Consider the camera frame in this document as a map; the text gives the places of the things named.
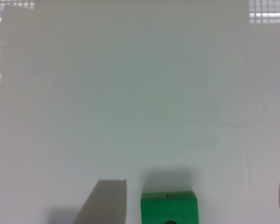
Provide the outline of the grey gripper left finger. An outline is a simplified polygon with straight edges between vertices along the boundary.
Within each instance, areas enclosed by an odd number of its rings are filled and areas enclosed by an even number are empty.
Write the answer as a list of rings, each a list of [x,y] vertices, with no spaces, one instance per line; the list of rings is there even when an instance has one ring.
[[[73,224],[125,224],[127,181],[99,180]]]

